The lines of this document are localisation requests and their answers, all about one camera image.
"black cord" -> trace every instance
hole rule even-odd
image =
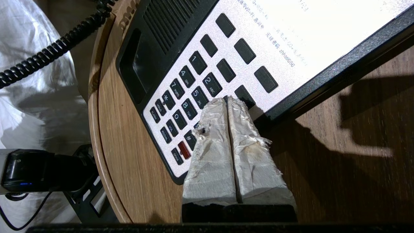
[[[50,46],[8,70],[0,72],[0,89],[9,86],[49,65],[101,27],[118,0],[99,0],[96,13],[87,17]]]
[[[52,192],[49,192],[49,193],[46,195],[45,199],[43,199],[42,203],[40,204],[39,208],[37,208],[37,210],[36,210],[36,212],[34,213],[34,215],[33,215],[33,216],[29,219],[29,221],[28,221],[26,224],[24,224],[22,227],[17,228],[17,227],[15,227],[15,226],[13,226],[13,225],[10,223],[10,221],[7,219],[7,217],[6,217],[6,215],[4,214],[3,209],[1,208],[1,206],[0,206],[0,215],[1,215],[1,217],[3,218],[4,222],[7,224],[7,226],[9,226],[12,230],[15,230],[15,231],[22,230],[22,229],[24,229],[25,227],[27,227],[27,225],[29,225],[29,224],[33,221],[34,217],[36,217],[36,215],[39,213],[40,209],[43,207],[43,205],[45,204],[46,200],[48,199],[48,197],[49,197],[51,194],[52,194]]]
[[[5,196],[10,201],[21,201],[27,197],[28,193],[7,193]]]

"red button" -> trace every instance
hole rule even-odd
[[[185,146],[183,141],[178,144],[178,148],[180,149],[181,154],[183,155],[184,159],[189,159],[191,157],[191,154],[187,150],[187,147]]]

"table edge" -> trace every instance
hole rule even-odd
[[[111,16],[106,20],[105,24],[98,30],[94,49],[91,59],[91,67],[89,72],[89,86],[88,86],[88,115],[89,115],[89,130],[91,134],[91,143],[94,150],[94,157],[96,167],[101,176],[102,185],[105,189],[108,200],[113,208],[118,220],[122,223],[132,223],[132,219],[128,215],[122,201],[116,191],[115,185],[112,181],[111,174],[105,160],[105,154],[101,142],[101,133],[99,127],[99,83],[101,80],[101,68],[108,42],[109,35],[115,23],[116,16],[111,13]]]

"white bedsheet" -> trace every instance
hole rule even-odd
[[[60,37],[33,0],[3,0],[0,22],[0,70]],[[0,149],[42,149],[71,155],[89,141],[87,105],[78,92],[69,53],[30,77],[0,89]],[[12,224],[20,227],[45,195],[30,194],[19,202],[0,196],[0,205]],[[74,216],[64,195],[53,193],[31,225],[68,222]],[[0,219],[0,232],[14,231]]]

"telephone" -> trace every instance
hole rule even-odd
[[[100,27],[117,0],[40,53],[0,72],[0,88]],[[190,166],[201,110],[243,100],[260,129],[295,118],[414,45],[414,0],[141,0],[116,65],[171,178]]]

